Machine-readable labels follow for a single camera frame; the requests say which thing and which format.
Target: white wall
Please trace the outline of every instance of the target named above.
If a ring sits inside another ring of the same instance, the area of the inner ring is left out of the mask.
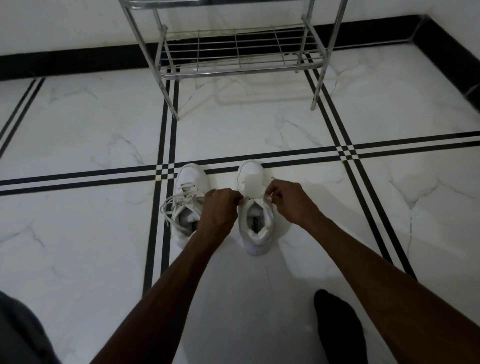
[[[480,59],[479,0],[437,0],[428,15]]]
[[[349,0],[345,21],[425,13],[432,0]],[[313,23],[332,23],[339,0],[317,0]],[[307,1],[241,4],[165,10],[161,19],[171,30],[229,26],[294,24],[306,12]],[[151,12],[135,12],[156,39]],[[0,55],[135,43],[117,0],[23,0],[0,5]]]

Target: tiled floor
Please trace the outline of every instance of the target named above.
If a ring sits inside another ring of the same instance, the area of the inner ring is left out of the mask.
[[[63,362],[88,363],[180,253],[156,212],[190,161],[215,188],[235,188],[249,158],[302,183],[339,226],[480,324],[480,114],[413,45],[334,52],[310,111],[317,74],[168,83],[178,122],[148,70],[0,83],[0,128],[11,119],[0,290],[31,307]],[[319,288],[354,307],[370,363],[395,362],[325,251],[279,215],[275,235],[251,257],[234,227],[175,363],[326,363]]]

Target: white sneaker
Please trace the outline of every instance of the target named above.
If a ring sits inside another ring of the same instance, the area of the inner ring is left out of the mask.
[[[237,189],[244,196],[239,206],[239,229],[243,246],[251,255],[266,254],[272,246],[275,218],[272,204],[265,200],[269,181],[263,167],[248,160],[239,167]]]
[[[197,230],[204,196],[209,190],[210,183],[204,170],[196,164],[186,164],[177,175],[174,195],[160,207],[160,212],[171,225],[172,237],[181,249]]]

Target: metal shoe rack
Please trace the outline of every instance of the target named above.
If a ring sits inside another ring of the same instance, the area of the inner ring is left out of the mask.
[[[198,30],[195,38],[191,38],[192,32],[169,33],[167,26],[160,21],[158,9],[279,0],[119,1],[148,66],[160,86],[168,107],[177,120],[179,119],[178,114],[173,107],[163,80],[291,70],[298,72],[300,70],[322,68],[311,105],[311,110],[314,110],[347,6],[347,0],[340,0],[332,35],[327,48],[325,48],[311,24],[315,0],[309,0],[307,13],[301,17],[302,22],[300,24],[243,29]],[[152,58],[147,49],[132,10],[151,10],[153,12],[159,31],[155,59]],[[304,53],[311,54],[311,62],[303,62],[302,56]]]

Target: floor tile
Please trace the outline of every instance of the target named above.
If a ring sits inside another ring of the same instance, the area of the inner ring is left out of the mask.
[[[89,363],[142,296],[153,182],[0,197],[0,288]]]
[[[15,110],[30,82],[30,78],[0,82],[0,130]]]
[[[163,98],[148,69],[49,77],[2,179],[156,164]]]
[[[335,51],[325,85],[354,144],[480,130],[480,114],[414,45]]]
[[[480,148],[362,163],[420,283],[480,324]]]
[[[181,80],[175,161],[332,146],[311,102],[303,72]]]
[[[370,246],[375,241],[341,162],[267,170],[299,181],[322,211]],[[235,188],[236,173],[209,175],[212,188]],[[175,363],[327,363],[317,334],[313,295],[327,289],[359,316],[371,363],[395,362],[336,265],[304,230],[275,211],[272,250],[244,250],[238,225],[215,252],[187,317]],[[180,253],[172,244],[171,261]]]

